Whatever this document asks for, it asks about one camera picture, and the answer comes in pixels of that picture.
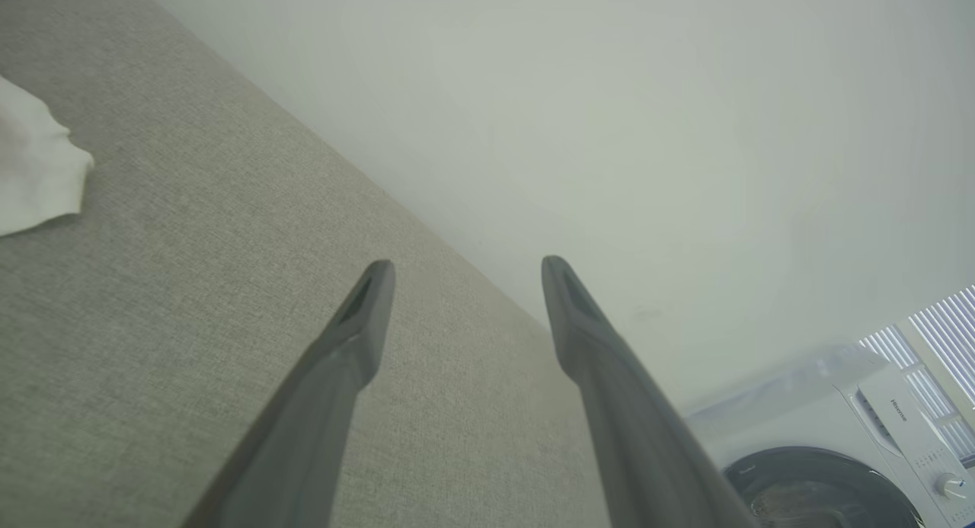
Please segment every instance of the window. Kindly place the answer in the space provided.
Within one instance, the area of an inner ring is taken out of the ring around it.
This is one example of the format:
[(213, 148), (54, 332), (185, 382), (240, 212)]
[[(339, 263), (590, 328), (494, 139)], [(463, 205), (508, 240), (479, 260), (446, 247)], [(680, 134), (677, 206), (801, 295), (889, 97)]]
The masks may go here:
[(917, 405), (975, 466), (975, 286), (860, 340), (900, 368)]

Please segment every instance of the washing machine door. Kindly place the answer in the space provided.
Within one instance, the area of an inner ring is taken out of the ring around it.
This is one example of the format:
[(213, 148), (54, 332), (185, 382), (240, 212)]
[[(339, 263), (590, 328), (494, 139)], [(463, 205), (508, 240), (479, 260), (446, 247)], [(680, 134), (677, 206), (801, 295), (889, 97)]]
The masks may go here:
[(774, 448), (724, 472), (762, 528), (924, 526), (894, 483), (848, 456), (819, 448)]

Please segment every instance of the gray carpet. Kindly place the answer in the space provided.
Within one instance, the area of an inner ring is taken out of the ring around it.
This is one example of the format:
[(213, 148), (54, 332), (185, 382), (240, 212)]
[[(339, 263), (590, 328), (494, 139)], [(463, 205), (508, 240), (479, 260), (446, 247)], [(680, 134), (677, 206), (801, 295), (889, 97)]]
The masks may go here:
[(607, 524), (546, 331), (151, 1), (0, 0), (0, 74), (95, 160), (0, 238), (0, 525), (178, 525), (376, 258), (332, 527)]

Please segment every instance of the front-loading washing machine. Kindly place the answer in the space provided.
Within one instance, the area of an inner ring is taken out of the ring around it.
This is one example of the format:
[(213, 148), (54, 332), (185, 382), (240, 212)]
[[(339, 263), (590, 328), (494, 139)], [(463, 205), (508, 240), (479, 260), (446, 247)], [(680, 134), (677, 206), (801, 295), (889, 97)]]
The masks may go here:
[(971, 476), (897, 367), (859, 345), (686, 421), (762, 527), (975, 526)]

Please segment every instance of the white knob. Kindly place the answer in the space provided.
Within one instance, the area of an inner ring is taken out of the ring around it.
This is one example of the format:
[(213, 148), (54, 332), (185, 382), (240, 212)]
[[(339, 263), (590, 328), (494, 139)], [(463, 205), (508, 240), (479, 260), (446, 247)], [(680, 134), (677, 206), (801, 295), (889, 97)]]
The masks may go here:
[(938, 480), (934, 482), (934, 489), (938, 491), (941, 496), (947, 497), (950, 500), (964, 500), (967, 499), (965, 495), (967, 490), (965, 486), (965, 479), (960, 476), (952, 475), (950, 472), (944, 473), (938, 477)]

